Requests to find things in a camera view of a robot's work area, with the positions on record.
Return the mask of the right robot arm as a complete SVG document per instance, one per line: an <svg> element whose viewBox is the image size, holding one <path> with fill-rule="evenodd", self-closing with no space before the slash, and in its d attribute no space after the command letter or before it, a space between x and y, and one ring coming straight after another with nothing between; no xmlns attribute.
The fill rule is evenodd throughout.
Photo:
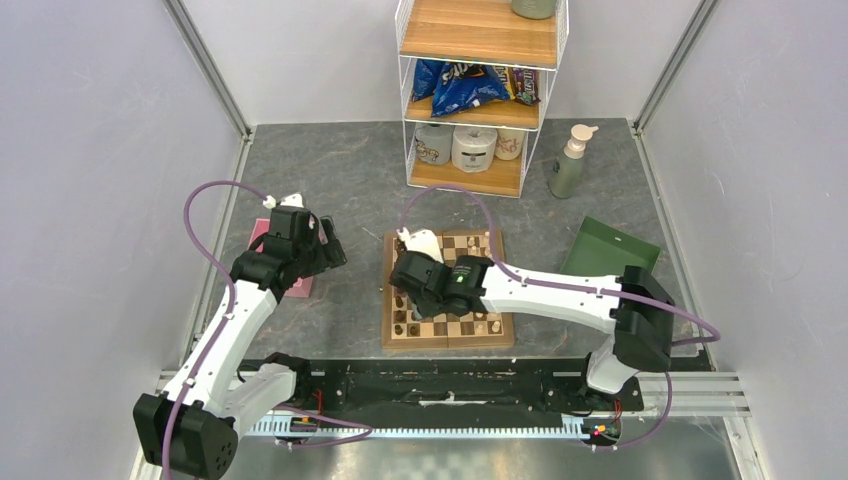
<svg viewBox="0 0 848 480"><path fill-rule="evenodd" d="M605 334L577 382L579 400L601 409L640 372L671 366L674 301L645 269L569 276L464 255L453 265L415 251L395 261L390 284L422 317L521 313L583 325Z"/></svg>

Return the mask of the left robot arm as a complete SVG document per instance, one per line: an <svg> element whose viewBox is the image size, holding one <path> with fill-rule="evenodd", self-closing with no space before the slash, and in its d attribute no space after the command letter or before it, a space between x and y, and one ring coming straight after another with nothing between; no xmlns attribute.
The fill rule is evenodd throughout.
<svg viewBox="0 0 848 480"><path fill-rule="evenodd" d="M238 442L272 407L307 405L314 383L308 360L268 356L232 388L248 346L284 294L300 279L346 264L331 217L278 206L269 229L234 262L227 291L195 350L158 395L143 394L133 419L147 462L164 472L219 479Z"/></svg>

